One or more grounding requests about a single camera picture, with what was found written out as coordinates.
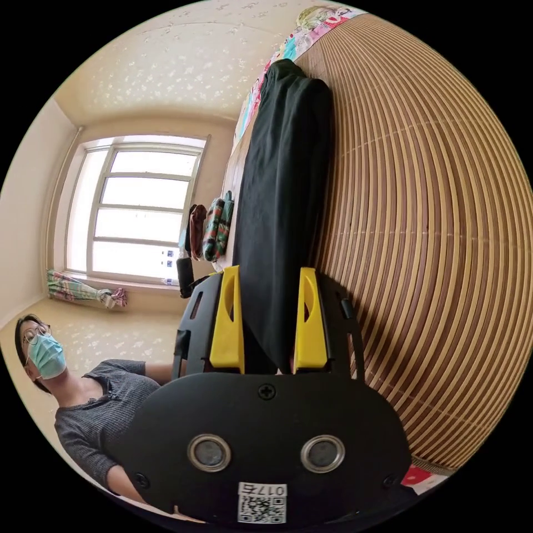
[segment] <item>qr code label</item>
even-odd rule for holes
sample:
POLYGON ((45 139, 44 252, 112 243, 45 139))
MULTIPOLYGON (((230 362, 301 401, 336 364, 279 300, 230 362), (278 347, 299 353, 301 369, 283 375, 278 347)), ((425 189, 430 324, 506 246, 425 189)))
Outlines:
POLYGON ((286 523, 287 486, 239 483, 238 522, 245 524, 286 523))

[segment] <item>curtain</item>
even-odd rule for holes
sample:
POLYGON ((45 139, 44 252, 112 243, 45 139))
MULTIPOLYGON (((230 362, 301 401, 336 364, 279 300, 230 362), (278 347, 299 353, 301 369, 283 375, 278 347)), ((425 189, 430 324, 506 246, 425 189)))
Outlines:
POLYGON ((65 276, 61 272, 49 270, 47 272, 48 294, 51 298, 64 301, 94 300, 99 301, 107 309, 115 305, 125 307, 127 297, 124 289, 111 291, 110 289, 94 289, 81 281, 65 276))

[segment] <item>short black hair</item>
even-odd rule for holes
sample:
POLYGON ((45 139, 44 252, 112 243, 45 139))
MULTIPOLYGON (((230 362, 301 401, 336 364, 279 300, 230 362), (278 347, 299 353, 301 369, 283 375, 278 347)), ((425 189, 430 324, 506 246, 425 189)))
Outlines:
MULTIPOLYGON (((22 366, 26 366, 26 356, 24 355, 24 350, 22 349, 21 327, 22 327, 22 324, 24 324, 24 322, 29 322, 29 321, 36 322, 37 324, 40 324, 43 326, 45 325, 45 323, 38 316, 35 316, 32 314, 23 316, 22 318, 19 318, 17 320, 17 325, 15 326, 15 349, 17 351, 17 355, 22 366)), ((41 389, 45 393, 51 394, 51 392, 42 383, 38 383, 37 381, 34 381, 34 383, 37 386, 37 388, 41 389)))

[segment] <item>gray knit top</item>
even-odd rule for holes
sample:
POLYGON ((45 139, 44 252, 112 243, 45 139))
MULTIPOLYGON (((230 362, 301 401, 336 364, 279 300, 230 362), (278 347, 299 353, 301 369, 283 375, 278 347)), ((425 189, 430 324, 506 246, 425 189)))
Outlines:
POLYGON ((87 475, 108 490, 107 473, 118 464, 108 450, 143 401, 159 388, 144 375, 144 369, 143 361, 104 361, 84 375, 102 385, 103 396, 56 412, 55 427, 63 448, 87 475))

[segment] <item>surgical mask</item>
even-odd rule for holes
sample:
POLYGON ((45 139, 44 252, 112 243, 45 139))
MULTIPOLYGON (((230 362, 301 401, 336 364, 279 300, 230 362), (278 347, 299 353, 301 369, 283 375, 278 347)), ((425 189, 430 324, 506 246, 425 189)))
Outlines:
POLYGON ((37 342, 28 348, 28 358, 37 367, 42 379, 56 378, 67 368, 63 347, 51 335, 37 335, 37 342))

